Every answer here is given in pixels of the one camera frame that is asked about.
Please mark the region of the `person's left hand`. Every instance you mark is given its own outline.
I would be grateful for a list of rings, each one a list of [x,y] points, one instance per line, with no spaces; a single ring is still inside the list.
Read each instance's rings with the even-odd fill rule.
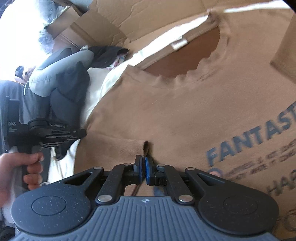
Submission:
[[[29,190],[39,188],[43,181],[43,161],[41,152],[1,154],[1,206],[11,199],[11,189],[18,180],[27,184]]]

